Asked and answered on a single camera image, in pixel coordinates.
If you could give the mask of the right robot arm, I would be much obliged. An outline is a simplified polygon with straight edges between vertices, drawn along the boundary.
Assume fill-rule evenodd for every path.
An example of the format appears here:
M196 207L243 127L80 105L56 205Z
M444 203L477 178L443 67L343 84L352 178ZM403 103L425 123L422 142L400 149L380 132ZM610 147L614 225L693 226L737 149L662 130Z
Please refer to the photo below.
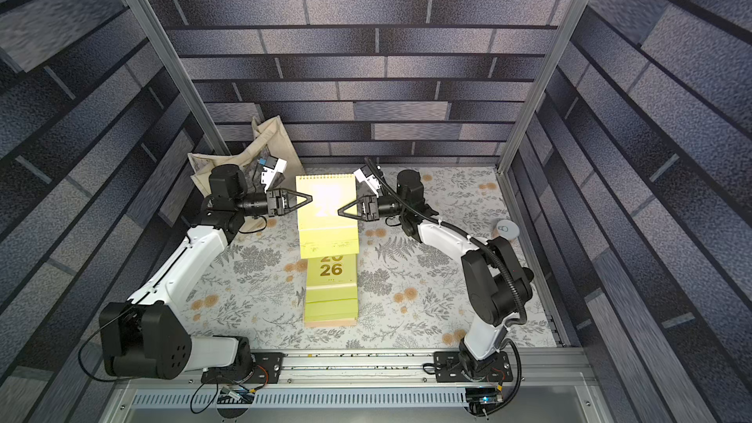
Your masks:
M458 366L470 381L499 373L495 363L501 351L513 345L509 330L528 322L526 305L533 297L534 272L521 266L508 239L481 240L440 219L425 199L416 170L399 172L397 186L392 187L379 166L367 160L354 171L354 178L371 193L340 207L338 216L363 222L397 217L407 237L458 262L475 313L459 343Z

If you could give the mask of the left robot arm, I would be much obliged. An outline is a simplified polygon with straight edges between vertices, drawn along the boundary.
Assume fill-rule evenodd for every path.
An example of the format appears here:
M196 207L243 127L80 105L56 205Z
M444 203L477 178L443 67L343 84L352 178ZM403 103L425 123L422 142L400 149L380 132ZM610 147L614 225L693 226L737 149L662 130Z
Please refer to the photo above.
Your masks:
M114 381L172 380L200 370L205 383L244 382L257 368L248 339L188 333L179 308L247 217L283 217L309 205L313 196L284 188L251 193L236 164L211 171L210 195L199 219L174 253L126 301L110 303L99 316L103 362Z

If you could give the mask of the pink 2026 desk calendar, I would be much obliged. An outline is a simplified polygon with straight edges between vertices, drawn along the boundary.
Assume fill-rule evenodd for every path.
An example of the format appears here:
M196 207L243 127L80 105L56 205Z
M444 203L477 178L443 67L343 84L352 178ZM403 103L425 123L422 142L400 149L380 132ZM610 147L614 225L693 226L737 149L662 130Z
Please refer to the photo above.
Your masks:
M317 321L305 321L304 322L304 325L307 328L350 327L350 326L356 326L357 324L358 324L358 321L354 318L317 320Z

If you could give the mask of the green 2026 calendar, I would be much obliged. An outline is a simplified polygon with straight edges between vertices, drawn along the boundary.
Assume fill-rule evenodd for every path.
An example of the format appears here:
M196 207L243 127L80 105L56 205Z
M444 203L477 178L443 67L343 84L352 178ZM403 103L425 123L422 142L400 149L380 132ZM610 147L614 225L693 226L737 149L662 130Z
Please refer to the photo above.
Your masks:
M358 256L312 258L307 262L305 321L358 320Z
M311 203L297 210L301 258L358 254L358 222L338 215L338 209L356 199L356 177L353 174L299 175L296 188L313 197Z

